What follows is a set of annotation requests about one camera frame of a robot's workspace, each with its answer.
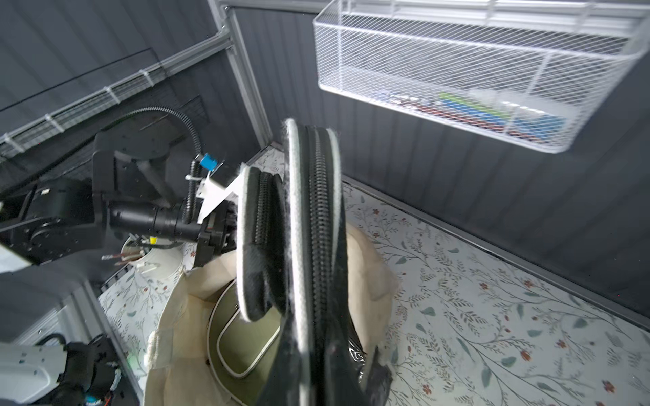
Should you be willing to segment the cream canvas tote bag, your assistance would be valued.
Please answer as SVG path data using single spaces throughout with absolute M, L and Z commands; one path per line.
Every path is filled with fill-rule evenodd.
M 346 226 L 350 314 L 368 355 L 384 345 L 399 279 L 365 233 Z M 179 279 L 159 325 L 148 340 L 146 405 L 234 405 L 213 378 L 208 359 L 211 297 L 235 279 L 236 252 L 229 252 Z

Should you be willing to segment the green paddle case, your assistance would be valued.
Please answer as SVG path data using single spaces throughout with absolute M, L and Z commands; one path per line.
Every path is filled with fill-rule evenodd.
M 279 333 L 276 309 L 259 321 L 247 322 L 240 312 L 236 283 L 219 291 L 208 323 L 208 364 L 233 404 L 257 403 L 278 351 Z

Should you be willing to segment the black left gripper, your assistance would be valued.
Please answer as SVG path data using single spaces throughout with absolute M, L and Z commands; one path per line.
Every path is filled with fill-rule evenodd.
M 137 250 L 191 249 L 191 267 L 202 267 L 235 249 L 235 203 L 228 200 L 237 170 L 218 164 L 200 180 L 195 201 L 200 207 L 186 219 L 186 204 L 165 208 L 153 203 L 115 201 L 108 206 L 108 224 L 130 235 Z

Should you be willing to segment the black paddle case white piping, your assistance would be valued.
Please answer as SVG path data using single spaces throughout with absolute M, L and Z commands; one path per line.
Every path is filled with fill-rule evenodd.
M 259 405 L 384 405 L 397 281 L 345 215 L 333 130 L 284 122 L 284 173 L 244 167 L 236 287 L 245 321 L 280 315 Z

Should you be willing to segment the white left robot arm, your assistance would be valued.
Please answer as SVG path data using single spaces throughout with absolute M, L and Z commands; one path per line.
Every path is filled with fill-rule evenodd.
M 176 139 L 152 126 L 132 130 L 147 116 L 177 121 L 193 145 L 188 190 L 175 193 L 166 165 Z M 152 238 L 170 250 L 186 243 L 205 264 L 235 247 L 235 167 L 208 154 L 194 123 L 176 110 L 141 108 L 114 120 L 92 139 L 91 177 L 59 177 L 15 186 L 1 194 L 1 246 L 42 265 L 101 247 L 108 230 L 135 236 L 141 250 Z M 32 344 L 1 346 L 1 397 L 27 405 L 110 405 L 123 392 L 125 367 L 106 333 L 87 343 L 49 333 Z

